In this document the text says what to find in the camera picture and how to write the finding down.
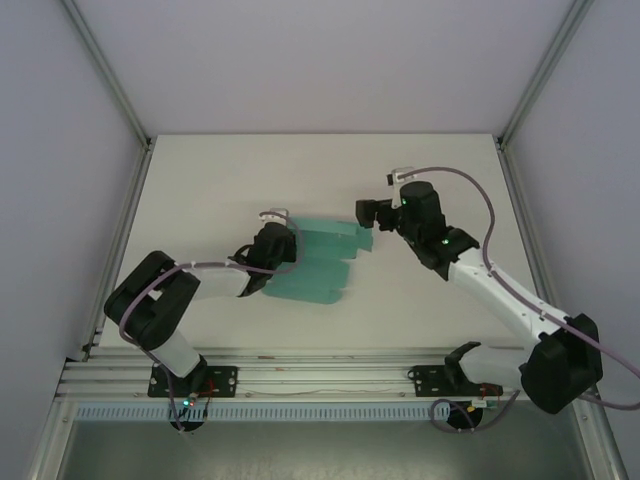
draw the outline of white wall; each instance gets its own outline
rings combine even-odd
[[[640,364],[640,3],[595,2],[517,136],[513,153],[563,305]],[[605,361],[602,393],[640,381]],[[631,478],[640,414],[609,411]]]
[[[571,0],[79,0],[148,131],[500,133]]]
[[[139,150],[57,2],[0,5],[0,465],[23,478]]]

